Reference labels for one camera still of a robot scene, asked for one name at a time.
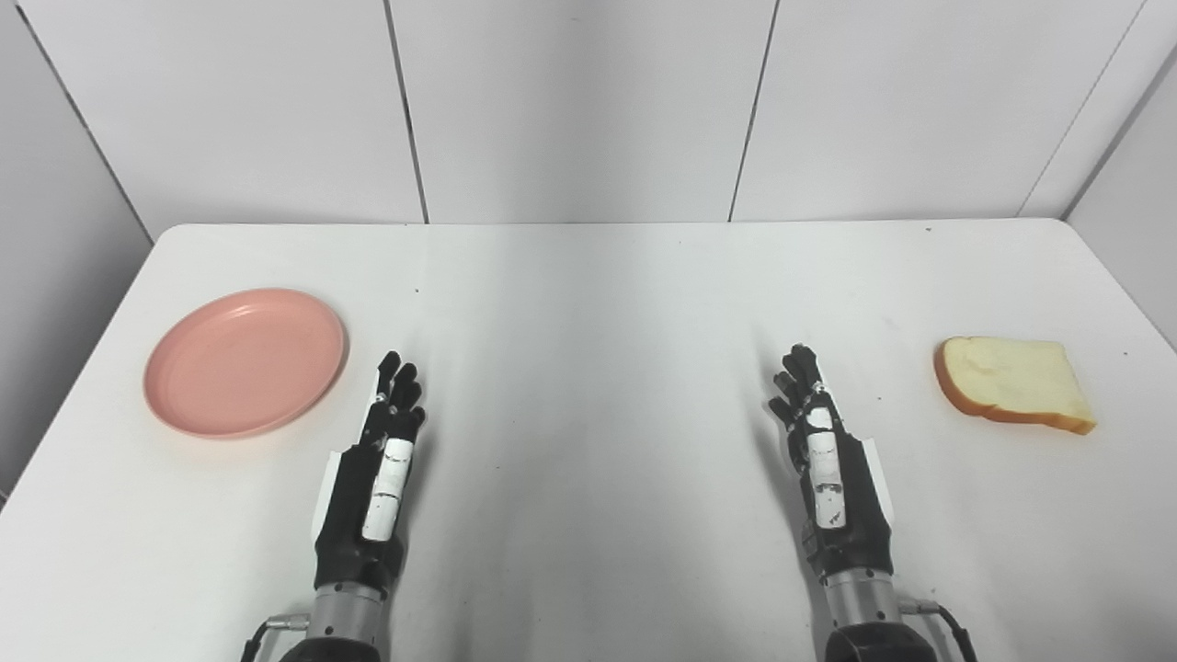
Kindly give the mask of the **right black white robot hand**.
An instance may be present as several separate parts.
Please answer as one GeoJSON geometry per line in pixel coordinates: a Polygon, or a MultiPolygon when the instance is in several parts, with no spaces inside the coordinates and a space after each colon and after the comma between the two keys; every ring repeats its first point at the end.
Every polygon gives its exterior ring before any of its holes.
{"type": "Polygon", "coordinates": [[[895,574],[887,524],[865,444],[850,433],[818,357],[794,344],[773,377],[769,408],[785,428],[789,461],[800,481],[806,519],[803,552],[818,580],[851,570],[895,574]]]}

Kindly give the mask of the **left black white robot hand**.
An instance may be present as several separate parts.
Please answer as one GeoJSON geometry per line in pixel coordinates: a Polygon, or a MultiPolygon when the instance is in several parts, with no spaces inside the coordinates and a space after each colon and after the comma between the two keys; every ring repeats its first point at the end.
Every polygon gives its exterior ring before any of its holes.
{"type": "Polygon", "coordinates": [[[315,588],[358,584],[387,598],[405,554],[395,523],[426,419],[417,366],[390,351],[358,441],[337,461],[318,536],[315,588]]]}

